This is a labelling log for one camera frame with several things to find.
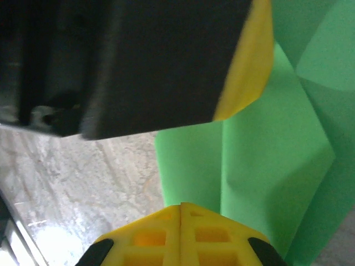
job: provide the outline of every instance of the rectangular hole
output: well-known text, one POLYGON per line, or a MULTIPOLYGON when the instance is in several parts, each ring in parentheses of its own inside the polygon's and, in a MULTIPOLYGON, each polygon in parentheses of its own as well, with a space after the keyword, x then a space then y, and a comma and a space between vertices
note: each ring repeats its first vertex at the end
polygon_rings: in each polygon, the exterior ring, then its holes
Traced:
POLYGON ((199 252, 200 266, 239 266, 234 252, 211 252, 205 250, 199 252))
POLYGON ((197 242, 230 242, 227 230, 220 227, 200 227, 195 229, 197 242))
POLYGON ((163 254, 129 254, 125 255, 123 266, 163 266, 163 254))
POLYGON ((165 245, 166 232, 159 229, 145 229, 135 234, 133 245, 138 247, 151 247, 165 245))
POLYGON ((190 212, 190 214, 191 214, 191 216, 193 216, 193 217, 201 217, 201 216, 203 216, 203 215, 201 215, 201 214, 199 214, 199 213, 197 213, 197 212, 195 212, 195 211, 190 212))
POLYGON ((168 221, 171 220, 172 217, 173 215, 171 213, 164 213, 163 215, 158 216, 158 219, 168 221))

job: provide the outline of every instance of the green paper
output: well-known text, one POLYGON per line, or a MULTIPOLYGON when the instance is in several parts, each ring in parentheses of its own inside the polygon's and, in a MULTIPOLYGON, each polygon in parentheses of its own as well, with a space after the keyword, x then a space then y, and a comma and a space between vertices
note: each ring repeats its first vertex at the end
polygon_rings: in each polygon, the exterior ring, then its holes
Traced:
POLYGON ((310 265, 355 204, 355 93, 301 79, 336 153, 287 254, 289 265, 310 265))
POLYGON ((273 0, 272 19, 275 39, 293 67, 329 9, 338 0, 273 0))
POLYGON ((155 139, 166 206, 193 202, 220 212, 221 122, 163 130, 155 139))
POLYGON ((355 91, 355 1, 339 1, 326 14, 297 65, 302 78, 355 91))
POLYGON ((272 6, 275 38, 314 110, 276 47, 260 100, 223 122, 222 133, 213 126, 203 133, 194 130, 199 126, 161 132, 158 164, 166 203, 217 209, 210 197, 219 197, 213 184, 222 163, 221 213, 266 233, 288 265, 308 266, 355 204, 355 3, 273 0, 272 6), (327 173, 333 153, 314 111, 336 154, 327 173), (197 133, 195 141, 187 132, 197 133), (177 144, 178 156, 169 148, 177 144), (211 145, 216 154, 209 154, 211 145))
POLYGON ((223 123, 221 214, 268 236, 285 256, 334 160, 282 49, 259 100, 223 123))

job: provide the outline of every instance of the marble floor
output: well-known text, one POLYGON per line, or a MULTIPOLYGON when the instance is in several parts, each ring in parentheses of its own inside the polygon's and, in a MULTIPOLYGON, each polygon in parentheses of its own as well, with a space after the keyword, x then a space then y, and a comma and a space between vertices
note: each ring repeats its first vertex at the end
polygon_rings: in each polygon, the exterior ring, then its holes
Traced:
MULTIPOLYGON (((155 133, 100 141, 0 129, 0 188, 49 266, 75 265, 101 234, 163 208, 155 133)), ((355 209, 318 257, 355 265, 355 209)))

